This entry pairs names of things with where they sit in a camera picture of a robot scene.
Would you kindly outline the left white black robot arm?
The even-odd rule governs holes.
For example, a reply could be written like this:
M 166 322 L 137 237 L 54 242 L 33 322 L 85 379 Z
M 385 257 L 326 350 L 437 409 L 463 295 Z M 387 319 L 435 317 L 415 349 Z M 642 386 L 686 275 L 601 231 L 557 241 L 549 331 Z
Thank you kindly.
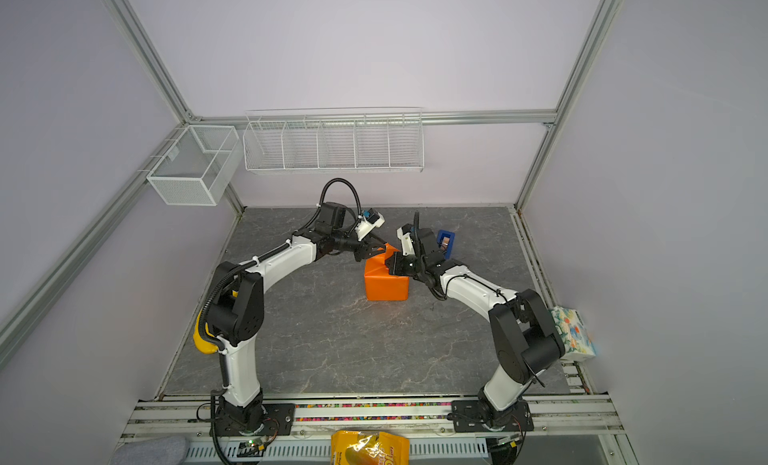
M 360 262 L 383 253 L 386 243 L 375 230 L 384 223 L 379 211 L 362 207 L 350 181 L 333 178 L 321 189 L 311 217 L 283 243 L 248 261 L 216 267 L 193 329 L 198 351 L 219 358 L 223 389 L 214 394 L 213 417 L 232 419 L 248 430 L 266 419 L 256 366 L 266 292 L 325 256 L 348 252 Z

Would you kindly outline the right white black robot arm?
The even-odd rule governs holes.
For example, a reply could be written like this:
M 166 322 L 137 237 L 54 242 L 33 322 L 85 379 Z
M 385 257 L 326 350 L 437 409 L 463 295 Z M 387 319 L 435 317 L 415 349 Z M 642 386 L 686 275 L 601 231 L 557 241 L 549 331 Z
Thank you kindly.
M 397 230 L 401 250 L 387 260 L 390 272 L 424 284 L 439 301 L 456 300 L 487 319 L 498 367 L 478 393 L 483 424 L 497 427 L 512 414 L 539 375 L 565 355 L 555 320 L 532 289 L 515 291 L 488 281 L 445 257 L 420 214 Z

